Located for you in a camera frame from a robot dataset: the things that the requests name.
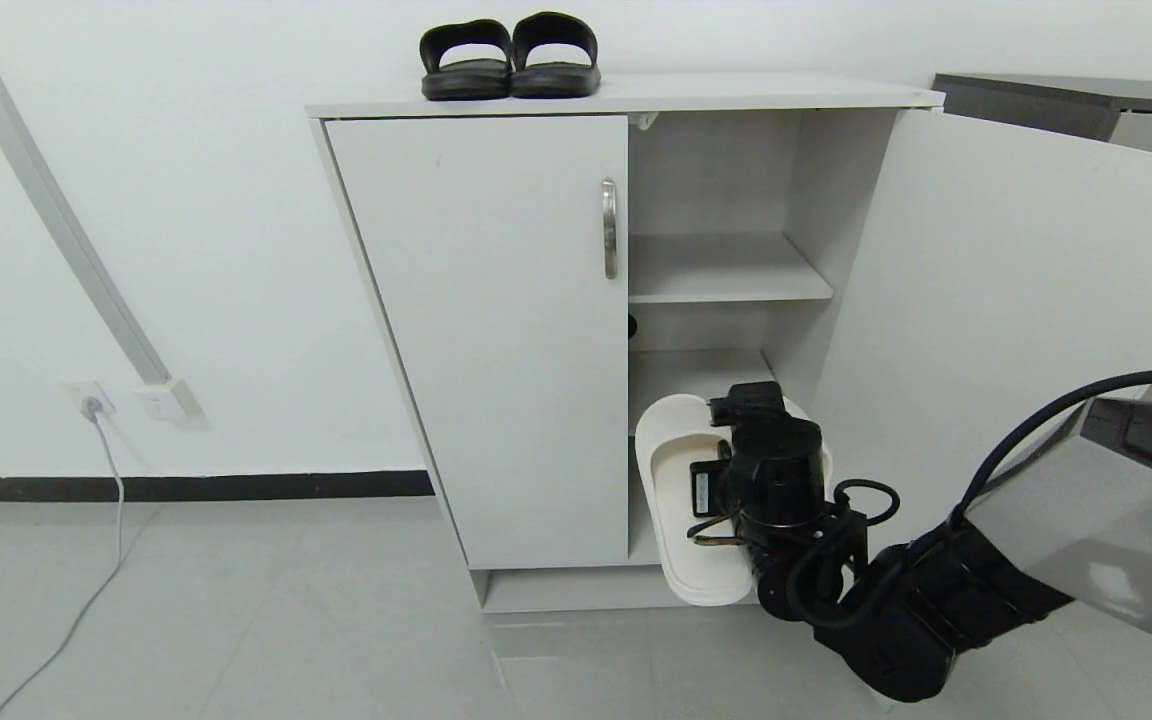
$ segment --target power cord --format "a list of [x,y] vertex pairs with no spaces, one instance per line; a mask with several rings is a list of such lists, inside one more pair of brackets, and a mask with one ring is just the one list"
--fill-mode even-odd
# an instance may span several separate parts
[[20,691],[23,691],[29,683],[33,682],[33,679],[41,675],[41,672],[46,670],[47,666],[52,665],[52,661],[55,661],[60,657],[61,652],[65,652],[65,647],[69,646],[69,641],[73,639],[74,632],[78,630],[78,623],[82,623],[83,616],[91,609],[92,602],[96,602],[96,598],[100,597],[100,593],[109,586],[109,581],[114,579],[114,575],[118,575],[118,571],[123,568],[123,501],[127,498],[127,491],[123,488],[123,475],[118,473],[118,467],[114,464],[114,454],[113,452],[109,452],[109,439],[105,438],[105,429],[103,429],[100,424],[100,415],[104,414],[105,407],[101,406],[100,400],[97,400],[97,397],[83,397],[81,411],[83,414],[83,418],[88,418],[88,423],[91,423],[93,427],[96,427],[96,432],[100,434],[100,444],[101,447],[105,448],[105,460],[109,461],[109,472],[114,475],[114,483],[118,483],[118,521],[115,524],[115,537],[118,544],[115,546],[114,569],[109,570],[109,577],[105,578],[105,582],[96,589],[96,592],[92,593],[91,598],[88,598],[88,602],[86,605],[83,605],[83,609],[78,611],[78,616],[74,619],[71,624],[69,624],[69,632],[66,632],[65,639],[60,641],[60,647],[56,647],[56,652],[52,652],[46,662],[38,666],[37,670],[29,674],[28,679],[24,679],[24,682],[20,683],[17,689],[14,689],[14,691],[6,697],[6,700],[0,703],[0,714],[5,711],[6,706],[10,705],[10,703],[15,700],[15,696],[18,696]]

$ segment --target cabinet top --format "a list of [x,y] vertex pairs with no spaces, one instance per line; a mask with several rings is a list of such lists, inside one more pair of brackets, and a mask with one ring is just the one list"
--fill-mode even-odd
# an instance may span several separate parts
[[1152,113],[1152,81],[1149,79],[941,73],[935,76],[935,85],[946,90],[952,86],[986,88],[1038,99]]
[[831,74],[605,74],[596,94],[570,100],[431,103],[420,82],[374,88],[362,103],[308,105],[310,118],[463,118],[463,115],[586,115],[679,109],[937,108],[945,94]]

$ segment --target black baseboard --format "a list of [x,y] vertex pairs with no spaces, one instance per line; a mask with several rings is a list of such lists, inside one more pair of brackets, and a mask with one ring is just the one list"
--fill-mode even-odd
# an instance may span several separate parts
[[[123,478],[128,502],[302,500],[326,497],[434,495],[425,470],[373,473],[220,475],[212,478]],[[0,502],[108,502],[113,478],[0,478]]]

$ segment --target white wall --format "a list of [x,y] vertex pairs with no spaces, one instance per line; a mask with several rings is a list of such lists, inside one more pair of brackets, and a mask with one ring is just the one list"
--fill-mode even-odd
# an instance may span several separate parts
[[58,378],[113,396],[128,473],[417,468],[302,106],[420,76],[433,24],[588,18],[606,73],[816,68],[1152,78],[1152,0],[366,3],[0,0],[0,73],[109,273],[210,429],[137,378],[0,156],[0,473],[100,473]]

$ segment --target cabinet door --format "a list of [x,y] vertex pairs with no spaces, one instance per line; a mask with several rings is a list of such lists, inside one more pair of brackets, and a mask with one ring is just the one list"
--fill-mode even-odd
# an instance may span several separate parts
[[1038,407],[1152,369],[1152,154],[904,111],[810,407],[835,477],[890,483],[870,547],[940,523]]
[[[627,128],[329,123],[471,568],[626,560]],[[613,276],[605,179],[620,192]]]

